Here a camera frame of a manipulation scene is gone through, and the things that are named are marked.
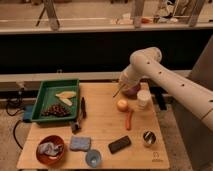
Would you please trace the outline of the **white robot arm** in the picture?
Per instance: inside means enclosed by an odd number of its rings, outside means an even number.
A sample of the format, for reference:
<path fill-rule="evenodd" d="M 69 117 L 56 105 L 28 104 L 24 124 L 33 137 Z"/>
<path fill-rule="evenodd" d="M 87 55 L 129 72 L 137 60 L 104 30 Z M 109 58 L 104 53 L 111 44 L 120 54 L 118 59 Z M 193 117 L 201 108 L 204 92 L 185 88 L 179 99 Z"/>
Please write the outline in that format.
<path fill-rule="evenodd" d="M 160 64 L 161 59 L 157 47 L 133 52 L 130 64 L 121 72 L 119 84 L 128 90 L 147 76 L 213 131 L 213 91 L 168 70 Z"/>

